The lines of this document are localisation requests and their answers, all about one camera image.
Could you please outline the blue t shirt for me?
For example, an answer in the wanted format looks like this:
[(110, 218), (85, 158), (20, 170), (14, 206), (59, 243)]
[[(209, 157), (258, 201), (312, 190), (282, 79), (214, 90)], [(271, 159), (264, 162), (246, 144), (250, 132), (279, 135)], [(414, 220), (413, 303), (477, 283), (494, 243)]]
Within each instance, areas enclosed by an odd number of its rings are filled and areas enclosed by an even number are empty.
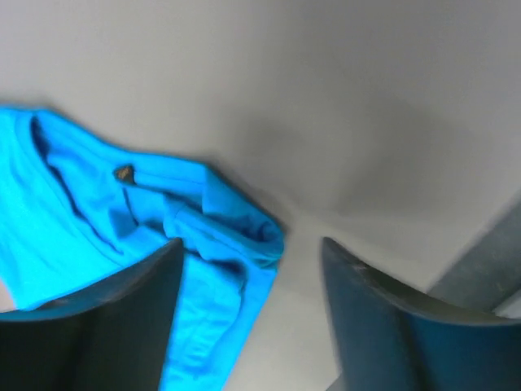
[(179, 238), (185, 266), (160, 387), (221, 390), (266, 302), (281, 227), (207, 165), (132, 152), (44, 109), (1, 110), (1, 280), (19, 310)]

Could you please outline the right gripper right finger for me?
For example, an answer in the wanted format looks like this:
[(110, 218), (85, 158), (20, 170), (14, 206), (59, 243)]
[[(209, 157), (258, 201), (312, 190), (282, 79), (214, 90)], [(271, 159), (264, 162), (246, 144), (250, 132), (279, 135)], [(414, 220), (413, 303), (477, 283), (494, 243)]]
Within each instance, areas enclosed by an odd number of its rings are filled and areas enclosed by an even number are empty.
[(329, 237), (322, 277), (346, 390), (518, 390), (520, 321), (383, 273)]

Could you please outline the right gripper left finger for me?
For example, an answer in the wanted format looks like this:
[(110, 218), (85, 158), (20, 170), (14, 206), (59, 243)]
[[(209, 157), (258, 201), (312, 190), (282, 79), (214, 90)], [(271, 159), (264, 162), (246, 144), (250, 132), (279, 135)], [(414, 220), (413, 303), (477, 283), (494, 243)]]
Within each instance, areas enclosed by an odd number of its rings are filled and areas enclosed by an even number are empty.
[(183, 268), (173, 239), (35, 310), (1, 315), (3, 390), (157, 390)]

